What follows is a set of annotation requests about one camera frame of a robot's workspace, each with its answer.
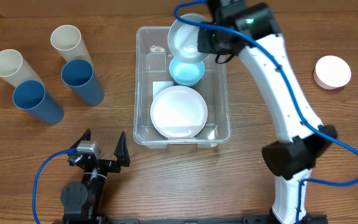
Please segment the grey bowl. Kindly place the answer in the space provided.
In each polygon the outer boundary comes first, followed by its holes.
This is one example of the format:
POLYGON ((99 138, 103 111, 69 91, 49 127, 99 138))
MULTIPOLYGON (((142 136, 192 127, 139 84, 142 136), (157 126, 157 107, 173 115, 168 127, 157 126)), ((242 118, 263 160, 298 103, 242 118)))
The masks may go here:
POLYGON ((172 55, 185 63, 198 63, 206 59, 209 54, 198 50, 198 32, 200 28, 179 21, 171 25, 168 31, 168 48, 172 55))

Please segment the blue cup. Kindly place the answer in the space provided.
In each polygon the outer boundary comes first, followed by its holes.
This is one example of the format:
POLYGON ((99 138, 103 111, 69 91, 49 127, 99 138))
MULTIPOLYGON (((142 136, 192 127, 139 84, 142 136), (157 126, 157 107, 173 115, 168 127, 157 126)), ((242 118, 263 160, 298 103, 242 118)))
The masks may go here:
POLYGON ((12 100, 18 108, 49 125, 58 124, 64 117, 62 107, 37 80, 26 80, 19 84, 12 94, 12 100))
POLYGON ((61 78, 88 105, 96 106, 104 100, 103 89, 89 61, 76 58, 67 62, 61 78))

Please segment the pink bowl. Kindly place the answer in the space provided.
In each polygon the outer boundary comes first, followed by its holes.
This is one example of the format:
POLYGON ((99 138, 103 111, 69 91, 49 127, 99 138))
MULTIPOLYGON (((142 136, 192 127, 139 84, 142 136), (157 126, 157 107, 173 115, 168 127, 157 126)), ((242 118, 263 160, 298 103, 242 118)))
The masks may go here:
POLYGON ((346 86, 351 80, 350 66, 340 57, 327 55, 321 57, 315 65, 313 78, 317 85, 326 90, 346 86))

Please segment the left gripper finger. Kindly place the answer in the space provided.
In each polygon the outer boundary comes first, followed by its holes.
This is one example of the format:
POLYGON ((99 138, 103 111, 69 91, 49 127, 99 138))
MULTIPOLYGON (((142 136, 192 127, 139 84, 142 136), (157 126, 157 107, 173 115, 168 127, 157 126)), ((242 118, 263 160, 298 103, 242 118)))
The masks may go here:
POLYGON ((91 139, 91 130, 87 129, 84 134, 70 148, 77 148, 80 142, 89 141, 91 139))
POLYGON ((121 133, 120 138, 117 142, 114 156, 117 158, 117 162, 120 166, 130 166, 131 160, 129 157, 129 151, 127 149, 126 133, 124 131, 121 133))

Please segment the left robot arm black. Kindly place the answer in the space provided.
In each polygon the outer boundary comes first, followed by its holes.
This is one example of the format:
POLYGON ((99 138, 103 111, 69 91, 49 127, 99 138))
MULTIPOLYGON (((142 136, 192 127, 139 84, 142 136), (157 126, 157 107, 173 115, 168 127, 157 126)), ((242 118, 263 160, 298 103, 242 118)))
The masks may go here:
POLYGON ((97 142, 91 140, 87 129, 69 153, 68 163, 83 169, 79 182, 67 184, 60 195, 64 206, 63 223, 109 223, 107 215, 99 212, 104 185, 109 173, 120 173, 122 167, 130 166, 126 133, 122 132, 114 150, 115 160, 100 158, 97 142))

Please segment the beige cup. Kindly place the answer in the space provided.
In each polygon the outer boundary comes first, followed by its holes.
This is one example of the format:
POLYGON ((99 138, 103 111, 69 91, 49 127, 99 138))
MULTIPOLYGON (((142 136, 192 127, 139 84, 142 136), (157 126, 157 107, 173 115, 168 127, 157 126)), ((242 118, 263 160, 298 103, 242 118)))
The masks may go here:
POLYGON ((77 27, 73 25, 57 27, 50 36, 50 42, 66 62, 81 58, 93 65, 83 36, 77 27))
POLYGON ((14 87, 27 80, 36 80, 43 84, 22 54, 14 49, 0 51, 0 78, 14 87))

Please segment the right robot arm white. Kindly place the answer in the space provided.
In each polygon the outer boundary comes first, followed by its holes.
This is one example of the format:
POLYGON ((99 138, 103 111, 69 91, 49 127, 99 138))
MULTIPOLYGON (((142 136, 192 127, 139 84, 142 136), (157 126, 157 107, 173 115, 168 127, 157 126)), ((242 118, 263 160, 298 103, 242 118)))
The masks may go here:
POLYGON ((270 223, 327 223, 325 215, 305 210, 306 186, 316 160, 337 138, 315 114, 291 68, 285 41, 265 3, 207 1, 212 22, 200 22, 200 52, 238 56, 255 80, 270 110, 277 141, 262 148, 275 176, 270 223))

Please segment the light blue bowl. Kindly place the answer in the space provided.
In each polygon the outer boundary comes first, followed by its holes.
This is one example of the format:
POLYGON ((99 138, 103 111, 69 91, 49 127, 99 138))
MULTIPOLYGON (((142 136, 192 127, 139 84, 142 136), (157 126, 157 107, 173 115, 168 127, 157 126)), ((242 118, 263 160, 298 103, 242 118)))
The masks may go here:
POLYGON ((203 77, 204 62, 185 63, 174 57, 169 64, 169 73, 173 80, 183 86, 194 86, 203 77))

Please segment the pink plate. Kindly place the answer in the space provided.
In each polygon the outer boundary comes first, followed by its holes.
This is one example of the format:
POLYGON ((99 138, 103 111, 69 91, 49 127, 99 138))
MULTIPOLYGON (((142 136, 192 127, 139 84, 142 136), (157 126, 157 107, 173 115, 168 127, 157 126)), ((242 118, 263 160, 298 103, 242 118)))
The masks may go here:
POLYGON ((166 138, 192 138, 204 128, 208 107, 196 90, 171 86, 153 100, 150 118, 154 128, 166 138))

